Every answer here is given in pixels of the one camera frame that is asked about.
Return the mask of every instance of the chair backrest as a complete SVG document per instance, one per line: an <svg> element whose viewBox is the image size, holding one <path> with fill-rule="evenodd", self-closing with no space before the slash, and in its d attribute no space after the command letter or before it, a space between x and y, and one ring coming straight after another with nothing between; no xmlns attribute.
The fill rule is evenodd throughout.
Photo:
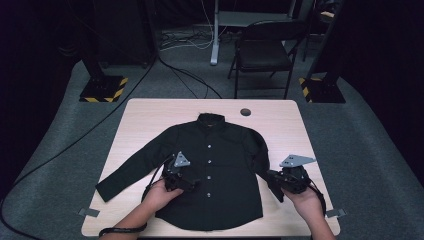
<svg viewBox="0 0 424 240"><path fill-rule="evenodd" d="M242 41L248 40L294 40L305 36L305 22L290 21L261 21L247 26L241 36Z"/></svg>
<svg viewBox="0 0 424 240"><path fill-rule="evenodd" d="M243 30L241 40L299 40L306 36L309 18L315 0L302 1L296 19L281 21L260 21L247 26Z"/></svg>
<svg viewBox="0 0 424 240"><path fill-rule="evenodd" d="M315 8L315 4L316 0L302 0L299 15L296 19L299 21L308 22L308 20L311 18L313 12L312 10Z"/></svg>

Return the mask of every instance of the dark background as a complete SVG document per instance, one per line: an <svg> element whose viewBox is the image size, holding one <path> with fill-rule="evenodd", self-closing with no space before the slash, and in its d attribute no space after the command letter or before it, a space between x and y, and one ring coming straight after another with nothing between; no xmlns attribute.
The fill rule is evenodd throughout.
<svg viewBox="0 0 424 240"><path fill-rule="evenodd" d="M223 9L233 9L231 1L223 2ZM266 2L257 5L255 0L239 1L235 10L273 12L288 7L279 1ZM75 32L66 18L65 3L54 0L1 2L1 197L49 128L71 70L80 60L73 42ZM95 27L92 3L70 1L75 14ZM212 20L213 1L204 3ZM157 0L156 4L161 27L205 22L199 11L202 9L199 0ZM314 70L328 71L341 48L351 50L341 76L364 97L423 184L424 21L421 10L419 1L415 0L346 0ZM97 37L87 29L84 31L96 52Z"/></svg>

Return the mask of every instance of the wristband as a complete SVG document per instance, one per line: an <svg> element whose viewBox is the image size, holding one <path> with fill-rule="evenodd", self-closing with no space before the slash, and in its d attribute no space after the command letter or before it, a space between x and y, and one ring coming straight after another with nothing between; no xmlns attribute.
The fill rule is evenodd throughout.
<svg viewBox="0 0 424 240"><path fill-rule="evenodd" d="M105 228L99 232L99 237L108 234L108 233L136 233L142 232L146 229L147 223L138 228Z"/></svg>

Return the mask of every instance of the table top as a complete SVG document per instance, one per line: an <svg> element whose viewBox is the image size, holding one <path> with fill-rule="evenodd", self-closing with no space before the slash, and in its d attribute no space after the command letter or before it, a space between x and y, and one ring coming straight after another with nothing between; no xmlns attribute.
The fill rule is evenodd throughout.
<svg viewBox="0 0 424 240"><path fill-rule="evenodd" d="M284 21L287 20L287 14L283 13L252 13L252 12L219 12L220 26L247 27L252 23L259 21Z"/></svg>
<svg viewBox="0 0 424 240"><path fill-rule="evenodd" d="M249 109L243 116L241 109ZM297 104L291 100L241 99L131 99L128 101L115 139L111 146L99 182L114 172L133 153L142 148L166 128L194 121L200 113L225 116L227 122L252 128L265 139L269 149L270 168L279 171L279 163L289 154L315 158ZM318 163L304 166L309 177L324 194L327 210L333 209ZM94 192L90 205L98 210L97 217L86 216L82 226L85 236L97 236L100 230L112 227L140 203L152 175L129 186L105 203ZM310 231L297 214L292 202L285 198L280 203L258 177L264 217L237 228L220 231L190 231L179 229L162 219L152 217L140 235L145 237L279 237L308 236ZM328 218L334 234L340 233L337 218Z"/></svg>

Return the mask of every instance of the black sleeve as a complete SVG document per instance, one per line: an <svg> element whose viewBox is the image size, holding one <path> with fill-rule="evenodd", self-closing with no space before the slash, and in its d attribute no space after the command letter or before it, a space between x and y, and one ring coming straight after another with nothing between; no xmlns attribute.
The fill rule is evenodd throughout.
<svg viewBox="0 0 424 240"><path fill-rule="evenodd" d="M172 154L178 135L176 126L166 129L128 158L116 171L96 185L107 202L126 187L145 177Z"/></svg>
<svg viewBox="0 0 424 240"><path fill-rule="evenodd" d="M244 144L246 149L248 149L253 156L253 168L255 173L267 182L268 188L278 201L283 202L284 193L281 191L280 186L267 174L270 167L268 147L262 135L253 129L248 129L244 137Z"/></svg>

